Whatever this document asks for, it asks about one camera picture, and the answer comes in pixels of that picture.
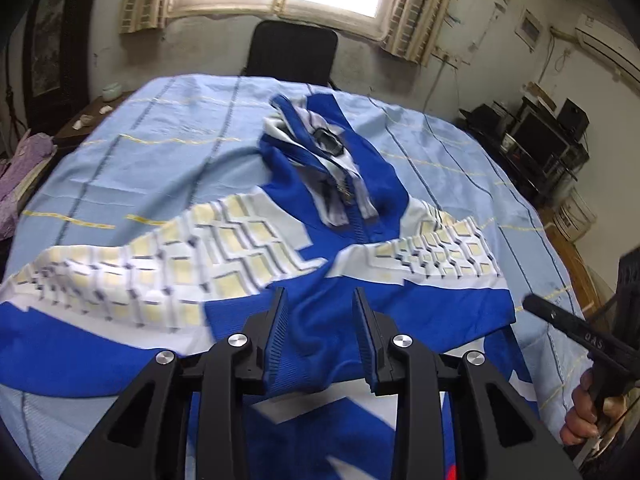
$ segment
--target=bed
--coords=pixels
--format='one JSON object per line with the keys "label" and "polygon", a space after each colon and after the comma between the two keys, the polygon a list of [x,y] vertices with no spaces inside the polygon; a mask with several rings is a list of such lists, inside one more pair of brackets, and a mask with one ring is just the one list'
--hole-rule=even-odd
{"label": "bed", "polygon": [[[522,310],[535,292],[581,316],[540,219],[505,173],[451,124],[364,96],[270,78],[159,78],[132,95],[67,156],[22,213],[7,275],[53,245],[119,246],[195,203],[265,183],[257,152],[274,94],[332,92],[356,132],[391,163],[410,195],[473,216],[514,304],[516,338],[544,423],[558,436],[586,352]],[[0,385],[0,416],[45,480],[57,479],[113,398],[58,399]],[[193,453],[188,468],[193,466]]]}

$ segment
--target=wooden desk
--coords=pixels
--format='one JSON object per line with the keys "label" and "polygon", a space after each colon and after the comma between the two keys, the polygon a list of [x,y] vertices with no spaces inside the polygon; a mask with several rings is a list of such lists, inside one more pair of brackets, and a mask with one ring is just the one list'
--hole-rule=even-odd
{"label": "wooden desk", "polygon": [[554,212],[551,209],[543,209],[539,212],[542,225],[545,226],[546,237],[560,256],[562,263],[569,272],[571,286],[574,288],[575,297],[578,299],[580,309],[584,317],[593,316],[601,307],[602,302],[598,297],[589,271],[587,270],[580,253],[570,241],[568,241],[553,223]]}
{"label": "wooden desk", "polygon": [[[100,108],[110,106],[114,110],[120,106],[133,92],[123,92],[120,97],[108,103],[102,97],[98,97],[80,112],[78,112],[60,131],[53,137],[53,143],[58,147],[58,160],[75,150],[94,131],[100,123],[113,112],[100,115]],[[80,119],[81,115],[94,116],[93,122],[89,126],[83,126],[79,130],[74,129],[74,123]]]}

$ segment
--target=metal screw cap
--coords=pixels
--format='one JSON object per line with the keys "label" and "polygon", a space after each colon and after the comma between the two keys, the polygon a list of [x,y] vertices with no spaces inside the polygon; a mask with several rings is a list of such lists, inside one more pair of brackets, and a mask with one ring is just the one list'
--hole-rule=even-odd
{"label": "metal screw cap", "polygon": [[413,342],[414,340],[405,334],[397,335],[394,338],[394,345],[399,346],[400,348],[407,348],[408,346],[411,346],[411,343]]}
{"label": "metal screw cap", "polygon": [[482,352],[476,352],[474,350],[473,352],[469,352],[466,355],[466,360],[475,366],[479,366],[484,363],[484,354]]}
{"label": "metal screw cap", "polygon": [[233,334],[226,340],[231,346],[244,346],[248,341],[244,334]]}
{"label": "metal screw cap", "polygon": [[175,354],[169,350],[162,350],[156,354],[156,363],[167,365],[175,358]]}

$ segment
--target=black office chair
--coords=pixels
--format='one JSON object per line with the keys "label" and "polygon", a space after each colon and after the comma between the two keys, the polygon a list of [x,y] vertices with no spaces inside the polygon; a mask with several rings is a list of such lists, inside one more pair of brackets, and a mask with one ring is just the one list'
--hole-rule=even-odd
{"label": "black office chair", "polygon": [[254,29],[242,75],[330,86],[338,35],[330,28],[264,21]]}

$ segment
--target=electrical wire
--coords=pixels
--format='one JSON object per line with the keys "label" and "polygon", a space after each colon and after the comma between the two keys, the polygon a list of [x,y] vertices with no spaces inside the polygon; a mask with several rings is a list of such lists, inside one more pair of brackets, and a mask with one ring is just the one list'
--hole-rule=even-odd
{"label": "electrical wire", "polygon": [[429,104],[429,100],[431,99],[431,96],[433,96],[433,93],[436,91],[436,86],[438,86],[438,83],[440,82],[440,76],[442,76],[444,67],[447,64],[446,59],[441,61],[442,63],[440,65],[440,68],[438,69],[438,73],[436,74],[436,79],[433,81],[431,90],[429,90],[429,94],[427,95],[427,98],[424,100],[424,104],[422,105],[422,113],[425,113],[425,110],[427,109],[427,104]]}
{"label": "electrical wire", "polygon": [[549,34],[549,43],[546,46],[546,61],[542,68],[542,72],[540,73],[540,77],[538,78],[538,84],[542,83],[542,78],[545,76],[546,68],[549,66],[549,62],[551,62],[551,56],[553,56],[555,48],[556,38],[553,34]]}
{"label": "electrical wire", "polygon": [[633,409],[633,407],[638,403],[638,400],[640,400],[640,397],[638,397],[636,400],[634,400],[631,403],[631,406],[629,406],[625,413],[623,413],[622,415],[620,415],[616,421],[613,424],[609,424],[609,427],[602,433],[602,435],[600,436],[600,438],[604,438],[606,436],[607,433],[609,433],[609,431],[613,430],[613,428],[616,427],[616,425],[621,421],[624,420],[624,418],[626,417],[626,414],[631,411]]}
{"label": "electrical wire", "polygon": [[564,64],[566,63],[566,60],[570,55],[571,52],[565,49],[564,52],[558,57],[558,59],[556,59],[556,62],[554,63],[554,69],[556,70],[556,73],[561,73],[562,70],[564,70]]}
{"label": "electrical wire", "polygon": [[451,65],[453,68],[453,78],[456,82],[456,95],[458,96],[458,110],[460,110],[460,84],[458,83],[458,67]]}
{"label": "electrical wire", "polygon": [[15,136],[17,139],[20,139],[20,131],[18,129],[18,125],[20,125],[23,129],[23,133],[27,131],[27,126],[17,117],[15,113],[15,105],[14,105],[14,89],[11,86],[11,79],[9,76],[9,44],[7,44],[4,50],[4,77],[6,79],[6,92],[4,95],[4,101],[6,102],[6,106],[9,109],[9,131],[8,131],[8,139],[9,144],[10,137],[12,132],[15,132]]}

